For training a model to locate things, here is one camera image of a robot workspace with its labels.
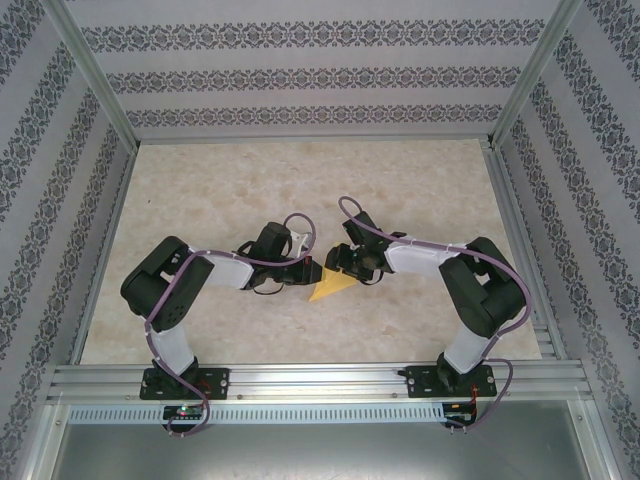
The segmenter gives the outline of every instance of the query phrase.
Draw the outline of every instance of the wire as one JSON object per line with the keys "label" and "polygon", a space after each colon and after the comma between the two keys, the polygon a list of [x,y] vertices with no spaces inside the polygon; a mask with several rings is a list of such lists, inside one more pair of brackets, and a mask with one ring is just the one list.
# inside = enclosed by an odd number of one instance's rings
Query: wire
{"label": "wire", "polygon": [[278,290],[274,290],[273,292],[259,292],[258,290],[256,290],[254,288],[253,289],[253,293],[255,293],[256,295],[263,295],[263,296],[268,297],[269,295],[275,295],[276,293],[280,293],[283,288],[284,288],[284,283],[282,285],[280,285],[280,288]]}
{"label": "wire", "polygon": [[467,425],[463,425],[460,422],[457,422],[456,420],[451,420],[450,418],[447,419],[448,423],[452,423],[456,427],[461,428],[463,430],[473,430],[474,428],[477,428],[479,425],[482,425],[484,422],[486,422],[487,418],[489,418],[493,414],[493,412],[495,412],[496,408],[498,407],[498,404],[502,400],[502,397],[506,395],[507,391],[509,390],[509,387],[511,386],[511,382],[513,381],[513,363],[511,363],[506,358],[487,358],[486,360],[487,362],[501,362],[506,364],[507,367],[509,368],[509,374],[507,375],[507,379],[504,382],[504,386],[502,387],[502,390],[500,390],[500,393],[498,394],[496,399],[491,403],[491,405],[489,405],[489,407],[487,408],[487,411],[484,412],[482,417],[480,417],[474,423],[467,426]]}
{"label": "wire", "polygon": [[474,383],[471,386],[471,401],[469,402],[469,405],[473,405],[473,412],[471,412],[471,415],[475,415],[476,413],[478,413],[478,387],[476,386],[476,384]]}
{"label": "wire", "polygon": [[158,316],[158,313],[160,312],[165,302],[171,295],[171,292],[173,291],[173,289],[176,287],[176,285],[180,281],[180,278],[182,277],[182,275],[184,275],[184,272],[186,272],[189,265],[191,265],[191,262],[193,262],[198,257],[204,256],[204,255],[216,255],[216,256],[227,257],[227,258],[234,258],[241,262],[254,264],[254,265],[262,265],[265,267],[286,267],[302,261],[305,257],[307,257],[311,253],[311,250],[313,249],[313,246],[316,242],[316,226],[307,215],[299,212],[292,213],[287,218],[285,218],[284,226],[286,227],[287,223],[292,218],[295,218],[295,217],[304,218],[307,222],[309,222],[309,226],[311,227],[311,238],[309,240],[309,248],[302,255],[300,255],[297,258],[294,258],[293,260],[287,260],[286,262],[266,262],[262,260],[253,260],[251,258],[241,257],[236,255],[235,253],[222,252],[219,250],[198,250],[196,252],[193,252],[191,255],[189,255],[186,258],[184,263],[180,266],[176,274],[171,279],[171,282],[169,282],[169,285],[167,286],[166,290],[160,296],[158,303],[156,303],[155,307],[153,307],[153,310],[151,310],[151,313],[149,314],[149,316],[145,319],[144,333],[147,338],[147,345],[149,346],[149,350],[151,350],[151,353],[153,354],[153,357],[156,363],[160,366],[160,368],[162,368],[165,372],[167,372],[167,374],[169,374],[169,376],[175,379],[178,383],[180,383],[182,386],[184,386],[191,392],[195,393],[202,400],[202,405],[205,408],[205,416],[202,422],[200,422],[198,425],[196,425],[195,427],[193,427],[191,430],[187,432],[175,432],[171,430],[171,424],[174,418],[169,419],[169,422],[167,423],[167,430],[169,431],[169,436],[184,438],[184,437],[189,437],[191,435],[195,435],[196,433],[201,431],[203,428],[206,427],[207,423],[209,422],[209,419],[211,418],[211,406],[209,405],[209,400],[204,393],[202,393],[195,386],[191,385],[189,382],[187,382],[182,377],[180,377],[180,375],[174,372],[169,367],[169,365],[167,365],[166,362],[162,359],[162,357],[160,356],[160,353],[158,352],[158,349],[153,343],[153,337],[151,335],[151,328],[152,328],[151,324],[153,323],[153,320]]}
{"label": "wire", "polygon": [[[354,198],[349,197],[347,195],[343,195],[342,197],[340,197],[338,199],[338,206],[340,207],[340,210],[342,210],[342,212],[347,216],[347,218],[349,218],[349,220],[351,220],[353,223],[358,225],[360,228],[364,228],[365,230],[368,230],[371,233],[375,233],[376,235],[378,235],[378,236],[380,236],[382,238],[386,238],[387,240],[391,240],[392,242],[404,243],[405,245],[417,245],[419,247],[427,247],[427,248],[432,248],[432,249],[436,249],[436,250],[442,250],[442,251],[447,251],[447,252],[456,252],[456,253],[461,253],[463,255],[470,255],[472,257],[477,258],[478,260],[484,260],[485,262],[488,262],[491,265],[494,265],[494,266],[498,267],[499,269],[501,269],[505,273],[507,273],[507,275],[509,275],[513,279],[514,282],[516,282],[516,284],[518,285],[518,287],[522,291],[522,295],[524,296],[524,299],[525,299],[524,313],[522,314],[522,316],[520,317],[520,319],[517,322],[515,322],[513,325],[510,325],[508,327],[503,328],[502,330],[499,330],[491,338],[491,340],[489,341],[489,343],[487,344],[486,348],[483,350],[483,352],[481,354],[481,357],[483,359],[486,359],[487,354],[491,351],[491,349],[494,347],[494,345],[498,342],[498,340],[500,340],[500,338],[504,334],[512,332],[516,328],[519,328],[522,325],[524,325],[524,323],[527,321],[527,319],[531,315],[531,308],[532,308],[531,292],[529,292],[529,288],[524,283],[522,278],[520,278],[520,276],[511,267],[509,267],[505,263],[503,263],[503,262],[501,262],[499,260],[496,260],[495,258],[490,257],[489,255],[485,255],[484,253],[476,252],[474,250],[470,250],[470,249],[464,248],[464,247],[456,247],[454,245],[444,245],[444,244],[441,244],[441,243],[425,242],[423,240],[407,240],[407,239],[401,238],[401,237],[400,238],[399,237],[394,237],[393,235],[389,235],[388,233],[385,233],[385,232],[383,232],[381,230],[377,230],[377,229],[375,229],[373,227],[370,227],[366,223],[363,223],[360,220],[358,220],[357,218],[355,218],[353,215],[351,215],[351,213],[349,213],[347,208],[344,206],[344,202],[345,201],[351,202],[353,205],[355,205],[356,208],[358,209],[359,213],[363,211],[362,206],[358,203],[357,200],[355,200]],[[494,359],[486,359],[486,360],[489,361],[489,362],[506,363],[507,366],[509,367],[509,376],[507,377],[507,381],[505,382],[504,387],[502,388],[502,390],[500,391],[500,393],[496,397],[495,401],[489,406],[489,408],[484,413],[484,415],[482,415],[482,417],[480,417],[470,427],[466,427],[467,430],[470,429],[470,428],[475,428],[478,425],[484,423],[485,420],[495,411],[496,407],[498,406],[498,404],[502,400],[502,397],[504,397],[504,395],[507,393],[507,390],[508,390],[509,386],[511,385],[511,380],[513,379],[513,364],[509,360],[506,360],[504,358],[494,358]],[[458,427],[464,427],[464,425],[462,425],[461,423],[455,422],[453,420],[449,420],[449,422],[451,422],[453,424],[457,424]]]}
{"label": "wire", "polygon": [[365,282],[364,280],[360,280],[360,283],[363,285],[366,285],[367,287],[371,287],[373,285],[377,285],[378,283],[380,283],[382,281],[382,277],[384,277],[384,272],[382,270],[378,270],[379,275],[378,278],[376,279],[375,282]]}
{"label": "wire", "polygon": [[524,283],[522,278],[520,278],[520,276],[511,267],[509,267],[508,265],[502,263],[500,260],[496,260],[495,258],[490,257],[489,255],[486,255],[486,254],[480,253],[480,252],[476,252],[475,250],[470,250],[470,249],[464,248],[464,247],[456,247],[454,245],[444,245],[442,243],[425,242],[423,240],[407,240],[407,239],[401,238],[401,237],[400,238],[399,237],[394,237],[393,235],[389,235],[388,233],[385,233],[383,231],[376,230],[375,228],[370,227],[366,223],[361,222],[360,220],[355,218],[353,215],[351,215],[351,213],[349,213],[347,208],[344,206],[345,200],[349,201],[353,205],[355,205],[360,212],[363,211],[362,210],[362,206],[360,206],[360,204],[355,199],[353,199],[353,198],[351,198],[349,196],[346,196],[346,195],[343,195],[342,197],[340,197],[338,199],[338,206],[340,207],[340,210],[342,210],[342,212],[347,216],[347,218],[349,218],[349,220],[351,220],[353,223],[358,225],[360,228],[364,228],[365,230],[368,230],[371,233],[375,233],[376,235],[378,235],[378,236],[380,236],[382,238],[386,238],[387,240],[391,240],[392,242],[403,243],[405,245],[417,245],[419,247],[427,247],[427,248],[432,248],[432,249],[436,249],[436,250],[442,250],[442,251],[445,251],[445,252],[456,252],[456,253],[462,253],[464,255],[470,255],[472,257],[477,258],[478,260],[484,260],[485,262],[490,263],[491,265],[494,265],[494,266],[498,267],[500,270],[503,270],[507,275],[509,275],[513,279],[514,282],[516,282],[516,284],[518,285],[518,287],[522,291],[522,294],[523,294],[524,299],[525,299],[524,313],[522,314],[520,319],[517,322],[515,322],[513,325],[509,325],[508,327],[505,327],[502,330],[499,330],[493,336],[493,338],[491,339],[491,341],[489,342],[487,347],[482,352],[482,358],[485,358],[487,356],[487,354],[491,351],[493,346],[498,342],[498,340],[500,340],[500,338],[504,334],[512,332],[516,328],[519,328],[522,325],[524,325],[524,323],[529,318],[529,315],[531,315],[531,304],[532,304],[532,302],[531,302],[531,293],[529,292],[529,288]]}

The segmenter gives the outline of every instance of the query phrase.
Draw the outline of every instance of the floral pattern wallpaper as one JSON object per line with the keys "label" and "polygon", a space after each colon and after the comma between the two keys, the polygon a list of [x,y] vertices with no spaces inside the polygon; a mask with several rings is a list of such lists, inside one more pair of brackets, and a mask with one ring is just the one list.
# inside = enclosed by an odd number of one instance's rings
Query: floral pattern wallpaper
{"label": "floral pattern wallpaper", "polygon": [[640,478],[640,14],[581,5],[501,146],[568,354]]}
{"label": "floral pattern wallpaper", "polygon": [[132,161],[36,0],[0,2],[0,479],[69,361]]}
{"label": "floral pattern wallpaper", "polygon": [[488,134],[557,0],[480,3],[161,0],[130,16],[144,0],[67,4],[153,140]]}

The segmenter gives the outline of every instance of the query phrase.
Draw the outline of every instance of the metal panel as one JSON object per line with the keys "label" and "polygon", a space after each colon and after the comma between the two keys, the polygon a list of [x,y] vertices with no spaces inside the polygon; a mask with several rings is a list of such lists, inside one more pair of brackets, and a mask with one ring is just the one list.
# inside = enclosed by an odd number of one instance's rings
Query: metal panel
{"label": "metal panel", "polygon": [[64,438],[70,407],[45,405],[25,467],[19,478],[49,479]]}
{"label": "metal panel", "polygon": [[219,425],[180,440],[152,425],[69,425],[53,478],[589,476],[565,402],[512,402],[467,435],[436,424]]}

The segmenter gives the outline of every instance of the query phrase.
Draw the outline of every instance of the gray metal surface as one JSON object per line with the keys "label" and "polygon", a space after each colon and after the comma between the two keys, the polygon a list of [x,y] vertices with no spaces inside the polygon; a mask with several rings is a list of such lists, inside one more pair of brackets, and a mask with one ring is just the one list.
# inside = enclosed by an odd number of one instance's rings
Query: gray metal surface
{"label": "gray metal surface", "polygon": [[622,480],[596,402],[567,402],[590,478]]}
{"label": "gray metal surface", "polygon": [[64,438],[69,409],[66,405],[45,405],[38,421],[33,443],[28,450],[24,469],[15,478],[49,480],[53,475],[62,439]]}
{"label": "gray metal surface", "polygon": [[517,402],[467,435],[434,424],[67,427],[60,480],[589,478],[565,402]]}
{"label": "gray metal surface", "polygon": [[[513,364],[514,380],[505,401],[592,398],[579,360],[520,360]],[[409,363],[227,366],[231,373],[226,403],[384,403],[390,399],[394,403],[419,402],[408,398],[405,379],[398,375],[398,371],[407,365]],[[492,367],[496,385],[501,389],[508,370],[503,364],[493,364]],[[145,368],[148,367],[58,366],[47,403],[141,403],[138,394]]]}

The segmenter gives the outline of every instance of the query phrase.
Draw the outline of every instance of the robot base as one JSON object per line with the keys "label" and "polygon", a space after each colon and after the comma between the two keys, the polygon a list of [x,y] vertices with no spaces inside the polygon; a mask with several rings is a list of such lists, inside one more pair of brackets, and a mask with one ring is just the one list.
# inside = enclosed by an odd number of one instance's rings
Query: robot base
{"label": "robot base", "polygon": [[489,365],[478,365],[465,375],[460,375],[456,385],[449,389],[438,377],[435,365],[407,367],[398,372],[407,379],[409,398],[471,397],[476,388],[477,397],[495,397],[498,394],[493,370]]}
{"label": "robot base", "polygon": [[[185,388],[154,363],[147,368],[140,386],[141,400],[198,400],[199,397]],[[226,400],[229,391],[228,368],[198,367],[197,360],[181,377],[204,393],[209,400]]]}

